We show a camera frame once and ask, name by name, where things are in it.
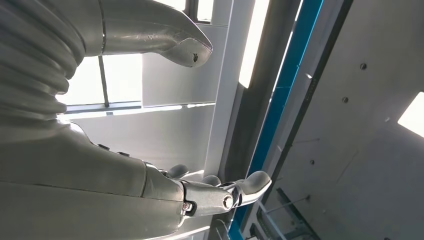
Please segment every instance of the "window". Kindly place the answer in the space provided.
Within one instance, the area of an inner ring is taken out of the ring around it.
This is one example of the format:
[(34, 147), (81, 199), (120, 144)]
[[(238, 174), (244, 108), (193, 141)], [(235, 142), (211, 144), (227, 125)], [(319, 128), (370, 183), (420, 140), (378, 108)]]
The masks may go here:
[(424, 92), (418, 93), (397, 123), (424, 138)]
[(166, 4), (180, 11), (184, 11), (186, 9), (186, 0), (155, 0), (155, 1), (162, 4)]
[(141, 108), (142, 71), (141, 54), (85, 57), (69, 80), (67, 94), (56, 98), (70, 106), (68, 112), (100, 111), (111, 103), (123, 102), (127, 104), (114, 105), (119, 109)]
[(98, 57), (85, 57), (69, 81), (67, 94), (56, 95), (56, 98), (66, 105), (103, 103), (105, 100)]
[(210, 23), (214, 0), (155, 0), (183, 11), (195, 23)]
[(198, 0), (197, 20), (201, 22), (211, 22), (214, 0)]

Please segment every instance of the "gray surface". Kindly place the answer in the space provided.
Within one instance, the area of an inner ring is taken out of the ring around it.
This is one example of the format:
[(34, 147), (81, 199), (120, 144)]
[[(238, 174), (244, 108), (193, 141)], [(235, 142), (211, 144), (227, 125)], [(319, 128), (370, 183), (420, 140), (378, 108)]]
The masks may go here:
[(147, 239), (180, 223), (182, 201), (0, 181), (0, 238)]
[(423, 7), (353, 1), (280, 176), (323, 240), (421, 238), (424, 139), (397, 121), (424, 87)]
[(204, 168), (214, 106), (74, 119), (95, 144), (168, 170)]
[(213, 0), (210, 24), (228, 26), (234, 0)]
[(218, 174), (220, 167), (254, 4), (254, 0), (233, 2), (204, 165), (206, 176)]
[(143, 54), (144, 107), (215, 102), (228, 28), (198, 27), (213, 44), (212, 55), (201, 67), (186, 68), (157, 54)]

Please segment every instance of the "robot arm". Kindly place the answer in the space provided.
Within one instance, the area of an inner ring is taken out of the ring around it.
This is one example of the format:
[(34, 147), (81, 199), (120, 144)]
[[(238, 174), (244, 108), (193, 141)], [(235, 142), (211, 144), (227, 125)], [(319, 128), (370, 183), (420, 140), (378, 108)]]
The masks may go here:
[(257, 200), (256, 172), (221, 184), (180, 179), (90, 142), (55, 95), (85, 56), (154, 52), (186, 67), (212, 53), (182, 12), (151, 0), (0, 2), (0, 239), (149, 239), (185, 218)]

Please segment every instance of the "white panel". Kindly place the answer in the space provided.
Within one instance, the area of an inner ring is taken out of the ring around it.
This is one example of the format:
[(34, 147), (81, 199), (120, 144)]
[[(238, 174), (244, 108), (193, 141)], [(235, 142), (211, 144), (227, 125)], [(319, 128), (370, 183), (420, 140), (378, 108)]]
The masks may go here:
[(90, 140), (114, 152), (170, 169), (185, 164), (191, 171), (205, 164), (214, 106), (74, 119)]
[(211, 24), (228, 26), (233, 0), (214, 0)]
[(143, 54), (143, 106), (215, 102), (228, 28), (199, 24), (213, 45), (201, 67), (177, 65), (155, 53)]
[(254, 5), (255, 0), (234, 0), (233, 3), (207, 147), (205, 176), (218, 174)]

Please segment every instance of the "bright light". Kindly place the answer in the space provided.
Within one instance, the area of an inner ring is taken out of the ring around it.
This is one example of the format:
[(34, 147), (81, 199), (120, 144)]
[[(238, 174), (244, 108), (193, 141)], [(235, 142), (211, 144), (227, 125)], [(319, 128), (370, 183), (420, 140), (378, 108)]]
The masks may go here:
[(251, 83), (253, 67), (258, 54), (269, 3), (270, 0), (256, 0), (254, 3), (243, 61), (241, 62), (240, 76), (238, 77), (238, 82), (245, 88), (249, 88)]
[(94, 111), (94, 112), (81, 112), (81, 113), (70, 113), (70, 114), (58, 114), (57, 118), (60, 120), (72, 120), (72, 119), (91, 119), (106, 117), (105, 111)]
[(424, 92), (418, 93), (397, 123), (424, 138)]
[(179, 240), (179, 239), (184, 239), (184, 238), (186, 238), (188, 236), (191, 236), (193, 234), (206, 231), (206, 230), (208, 230), (210, 228), (211, 228), (210, 226), (204, 226), (204, 227), (195, 229), (193, 231), (188, 231), (188, 232), (185, 232), (185, 233), (182, 233), (182, 234), (178, 234), (178, 235), (174, 235), (174, 236), (169, 236), (169, 237), (165, 238), (165, 240)]
[(155, 0), (161, 4), (166, 4), (177, 10), (184, 11), (186, 9), (186, 0)]
[(299, 14), (301, 13), (302, 5), (304, 4), (304, 0), (300, 0), (299, 8), (297, 9), (296, 17), (294, 18), (294, 21), (298, 21)]
[(272, 88), (272, 92), (276, 90), (278, 79), (280, 78), (281, 69), (283, 68), (284, 60), (286, 59), (287, 51), (289, 50), (290, 42), (292, 41), (293, 31), (290, 32), (290, 36), (288, 36), (287, 45), (285, 46), (284, 54), (282, 55), (281, 64), (279, 65), (277, 79), (275, 80), (274, 87)]
[(183, 106), (181, 105), (174, 105), (174, 106), (158, 106), (158, 107), (146, 107), (146, 108), (137, 108), (137, 109), (115, 110), (113, 111), (113, 115), (119, 116), (119, 115), (129, 115), (129, 114), (160, 112), (160, 111), (172, 111), (172, 110), (180, 110), (182, 108)]
[(211, 103), (198, 103), (198, 104), (187, 104), (187, 108), (191, 109), (194, 107), (205, 107), (205, 106), (213, 106), (215, 105), (215, 102), (211, 102)]

